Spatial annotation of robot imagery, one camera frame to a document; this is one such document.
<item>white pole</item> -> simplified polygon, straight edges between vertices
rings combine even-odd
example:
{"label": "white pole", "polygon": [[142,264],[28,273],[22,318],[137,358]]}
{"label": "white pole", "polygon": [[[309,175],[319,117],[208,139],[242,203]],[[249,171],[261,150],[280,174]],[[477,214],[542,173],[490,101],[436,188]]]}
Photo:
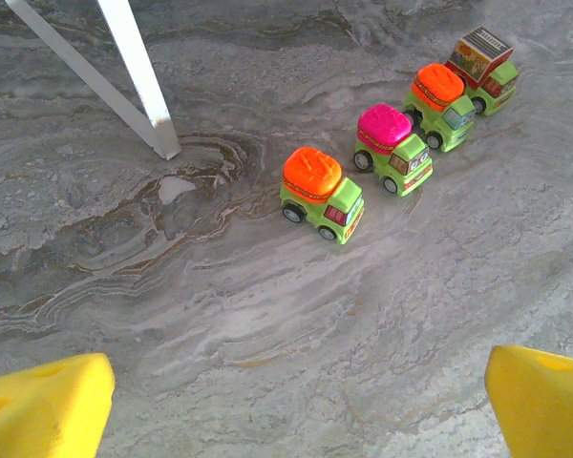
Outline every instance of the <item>white pole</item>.
{"label": "white pole", "polygon": [[[163,122],[163,119],[157,123],[157,118],[155,118],[155,124],[159,125],[158,128],[155,128],[154,124],[144,114],[64,40],[25,0],[5,1],[9,8],[161,157],[169,159],[180,151],[180,145],[169,114],[167,123]],[[167,124],[167,134],[165,133],[165,124]],[[167,137],[172,140],[171,144],[165,141]]]}
{"label": "white pole", "polygon": [[125,67],[136,86],[146,115],[155,130],[159,146],[169,159],[179,153],[179,139],[151,65],[151,59],[144,48],[130,2],[129,0],[97,0],[97,3],[102,9],[104,19],[125,62]]}

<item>toy car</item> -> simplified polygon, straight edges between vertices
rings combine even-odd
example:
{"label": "toy car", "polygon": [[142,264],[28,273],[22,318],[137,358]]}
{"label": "toy car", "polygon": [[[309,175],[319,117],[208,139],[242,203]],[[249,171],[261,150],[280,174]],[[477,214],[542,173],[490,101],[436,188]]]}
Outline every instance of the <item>toy car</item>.
{"label": "toy car", "polygon": [[507,60],[513,51],[483,27],[456,43],[446,67],[462,79],[476,113],[492,115],[514,94],[519,73]]}
{"label": "toy car", "polygon": [[476,108],[464,89],[462,80],[443,64],[418,71],[403,113],[422,128],[430,148],[448,152],[470,134]]}
{"label": "toy car", "polygon": [[429,147],[412,133],[412,122],[396,108],[378,104],[359,117],[353,161],[374,171],[391,193],[406,196],[433,172]]}
{"label": "toy car", "polygon": [[311,147],[296,150],[285,162],[280,189],[283,215],[307,219],[320,235],[344,244],[363,215],[363,193],[331,156]]}

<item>toy truck bumper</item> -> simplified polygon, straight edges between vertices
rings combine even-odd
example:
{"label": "toy truck bumper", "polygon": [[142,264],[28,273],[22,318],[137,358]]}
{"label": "toy truck bumper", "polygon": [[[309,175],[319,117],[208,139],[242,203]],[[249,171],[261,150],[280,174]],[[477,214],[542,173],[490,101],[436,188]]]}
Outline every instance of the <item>toy truck bumper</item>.
{"label": "toy truck bumper", "polygon": [[418,174],[417,176],[415,176],[414,178],[412,178],[411,180],[407,181],[406,183],[404,183],[404,186],[402,189],[397,190],[397,195],[398,196],[407,196],[411,191],[413,191],[414,189],[416,189],[418,186],[420,186],[428,177],[431,176],[431,174],[433,173],[433,163],[430,163],[429,165],[427,165],[425,167],[425,169]]}
{"label": "toy truck bumper", "polygon": [[467,137],[472,131],[472,128],[473,128],[473,123],[469,128],[467,128],[467,130],[453,137],[449,142],[445,142],[443,145],[441,145],[441,151],[443,151],[444,153],[448,153],[449,151],[454,150],[455,147],[457,147],[460,143],[462,143],[467,139]]}
{"label": "toy truck bumper", "polygon": [[497,103],[492,106],[492,107],[488,107],[485,111],[484,114],[489,116],[489,115],[493,115],[496,112],[498,112],[500,109],[505,108],[505,105],[507,105],[507,101],[512,98],[512,95],[514,95],[514,92],[512,91],[511,93],[507,93],[507,95],[505,95],[503,98],[501,98],[500,100],[497,101]]}

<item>gray marble surface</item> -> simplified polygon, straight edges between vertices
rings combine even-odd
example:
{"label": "gray marble surface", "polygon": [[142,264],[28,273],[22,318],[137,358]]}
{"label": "gray marble surface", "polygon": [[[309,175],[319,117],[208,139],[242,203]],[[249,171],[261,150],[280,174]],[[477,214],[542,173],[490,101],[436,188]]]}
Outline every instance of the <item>gray marble surface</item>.
{"label": "gray marble surface", "polygon": [[[132,100],[94,2],[34,2]],[[573,357],[573,1],[132,1],[183,146],[162,161],[0,3],[0,374],[109,355],[112,457],[506,457],[494,344]],[[477,25],[517,96],[392,198],[359,114]],[[310,144],[347,245],[280,212]]]}

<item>white table leg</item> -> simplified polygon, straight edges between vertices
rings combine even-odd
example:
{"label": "white table leg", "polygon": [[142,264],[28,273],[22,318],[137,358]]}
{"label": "white table leg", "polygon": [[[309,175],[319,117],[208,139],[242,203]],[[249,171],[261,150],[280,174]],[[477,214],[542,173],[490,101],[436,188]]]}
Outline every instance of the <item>white table leg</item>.
{"label": "white table leg", "polygon": [[[155,77],[155,72],[151,66],[144,44],[142,43],[138,26],[136,25],[134,15],[127,0],[118,0],[118,3],[126,4],[127,11],[129,11],[129,15],[131,16],[131,21],[123,19],[127,16],[127,11],[122,11],[122,15],[119,17],[119,20],[126,23],[127,27],[119,25],[119,32],[115,32],[114,24],[109,24],[109,26],[111,26],[111,31],[116,41],[118,37],[117,45],[119,46],[121,55],[123,55],[123,58],[126,60],[126,67],[132,76],[140,100],[148,114],[148,118],[102,76],[92,64],[85,60],[82,55],[64,40],[53,27],[40,17],[25,0],[5,1],[11,10],[161,157],[170,159],[179,153],[180,145],[176,131],[174,130],[174,125],[172,124],[172,119],[168,113],[165,100],[159,88],[159,83]],[[115,20],[113,15],[107,15],[106,12],[104,12],[104,14],[107,21],[109,17],[112,18],[111,20]],[[125,44],[127,51],[122,47],[124,33],[129,33],[127,41],[131,42]],[[139,65],[132,65],[131,59],[133,55],[136,56],[136,59],[139,59],[137,62]]]}

